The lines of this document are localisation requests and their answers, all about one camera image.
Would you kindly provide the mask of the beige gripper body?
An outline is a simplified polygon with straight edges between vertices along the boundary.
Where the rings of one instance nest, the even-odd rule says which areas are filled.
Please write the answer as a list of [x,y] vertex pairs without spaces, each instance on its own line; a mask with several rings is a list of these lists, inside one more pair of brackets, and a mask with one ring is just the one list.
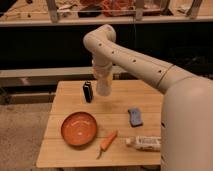
[[96,92],[100,96],[109,96],[111,93],[111,84],[113,80],[111,68],[94,67],[93,75],[97,80]]

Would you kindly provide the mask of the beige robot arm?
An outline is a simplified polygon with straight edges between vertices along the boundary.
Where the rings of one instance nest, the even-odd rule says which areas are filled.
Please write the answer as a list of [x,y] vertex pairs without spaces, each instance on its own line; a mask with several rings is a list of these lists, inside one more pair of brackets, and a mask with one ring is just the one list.
[[161,171],[213,171],[213,81],[115,43],[103,25],[83,38],[95,77],[116,64],[161,92]]

